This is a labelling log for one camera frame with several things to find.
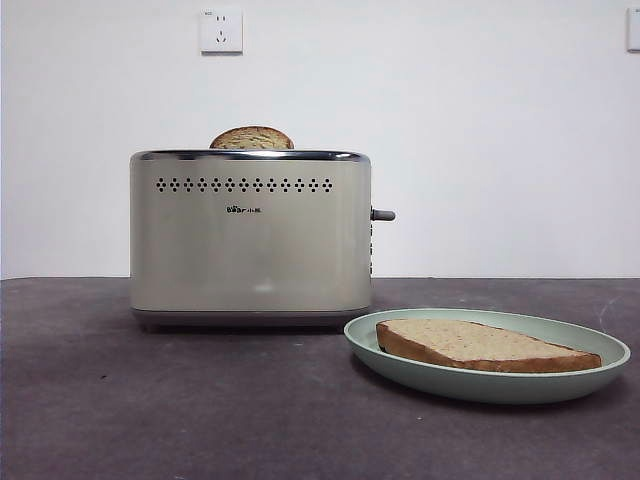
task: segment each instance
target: plate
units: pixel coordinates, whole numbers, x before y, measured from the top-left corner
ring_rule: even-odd
[[[394,318],[468,320],[597,353],[602,367],[560,373],[505,373],[444,367],[380,350],[376,323]],[[616,378],[631,357],[620,340],[571,323],[515,313],[450,308],[389,310],[358,317],[344,333],[355,355],[380,375],[423,392],[486,403],[551,403],[588,395]]]

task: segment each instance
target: toaster base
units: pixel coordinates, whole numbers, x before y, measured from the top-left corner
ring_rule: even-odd
[[[369,307],[331,312],[190,312],[156,311],[131,308],[138,323],[150,330],[154,326],[212,327],[342,327],[350,320],[369,313]]]

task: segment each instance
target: plate rim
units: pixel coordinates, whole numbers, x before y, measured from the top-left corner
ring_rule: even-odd
[[[608,338],[609,340],[613,341],[614,343],[617,343],[620,347],[622,347],[622,350],[624,352],[624,354],[622,355],[622,358],[620,358],[619,360],[612,362],[608,365],[602,366],[602,367],[596,367],[596,368],[589,368],[586,370],[575,370],[575,371],[570,371],[570,372],[546,372],[546,373],[517,373],[517,372],[490,372],[490,371],[486,371],[486,370],[472,370],[469,368],[458,368],[458,367],[447,367],[444,365],[437,365],[435,363],[427,363],[427,362],[420,362],[418,360],[411,360],[409,358],[403,358],[403,357],[399,357],[397,355],[392,355],[390,353],[387,352],[383,352],[382,350],[375,350],[371,347],[368,347],[362,343],[360,343],[359,341],[357,341],[350,333],[349,333],[349,329],[350,327],[357,323],[357,322],[361,322],[363,321],[363,319],[371,317],[373,315],[377,315],[380,313],[389,313],[389,314],[393,314],[396,312],[411,312],[411,311],[425,311],[425,310],[447,310],[447,311],[456,311],[456,312],[471,312],[471,313],[491,313],[491,314],[497,314],[497,315],[508,315],[508,316],[515,316],[515,317],[526,317],[526,318],[532,318],[532,319],[537,319],[537,320],[544,320],[547,322],[552,322],[552,323],[559,323],[559,324],[563,324],[563,325],[568,325],[570,327],[573,328],[579,328],[579,329],[583,329],[583,330],[589,330],[591,332],[594,332],[598,335],[601,335],[603,337]],[[501,311],[496,311],[496,310],[481,310],[481,309],[472,309],[472,308],[451,308],[451,307],[443,307],[443,308],[438,308],[438,307],[424,307],[424,308],[401,308],[401,309],[393,309],[393,310],[380,310],[379,312],[371,312],[368,313],[366,315],[362,315],[360,317],[354,318],[353,320],[349,321],[343,328],[343,332],[345,337],[347,338],[347,340],[349,341],[349,343],[351,343],[352,345],[356,345],[359,348],[363,348],[373,354],[376,355],[380,355],[382,357],[388,358],[390,360],[394,360],[394,361],[399,361],[399,362],[405,362],[411,365],[415,365],[418,367],[423,367],[423,368],[431,368],[431,369],[435,369],[435,370],[442,370],[444,372],[451,372],[451,373],[469,373],[469,374],[474,374],[474,375],[481,375],[481,376],[489,376],[489,377],[512,377],[512,378],[554,378],[554,377],[570,377],[570,376],[581,376],[581,375],[593,375],[593,374],[597,374],[597,373],[601,373],[601,372],[606,372],[609,370],[614,370],[618,367],[621,367],[622,365],[624,365],[625,363],[627,363],[629,361],[629,359],[631,358],[631,349],[621,340],[618,340],[617,338],[604,333],[604,332],[600,332],[598,330],[594,330],[593,328],[589,328],[589,327],[584,327],[582,325],[576,325],[575,323],[570,323],[570,322],[563,322],[561,320],[555,320],[555,319],[551,319],[551,318],[545,318],[545,317],[538,317],[535,315],[527,315],[524,313],[511,313],[511,312],[501,312]]]

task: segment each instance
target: bread slice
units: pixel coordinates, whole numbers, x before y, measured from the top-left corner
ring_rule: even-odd
[[[376,325],[387,353],[489,372],[570,372],[602,366],[599,355],[462,320],[397,319]]]
[[[293,148],[293,142],[275,128],[240,127],[218,135],[209,148],[283,150]]]

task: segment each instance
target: wall outlet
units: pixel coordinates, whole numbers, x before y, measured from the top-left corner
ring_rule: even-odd
[[[202,53],[242,52],[242,10],[240,7],[208,8],[200,15]]]
[[[627,51],[640,52],[640,7],[627,10]]]

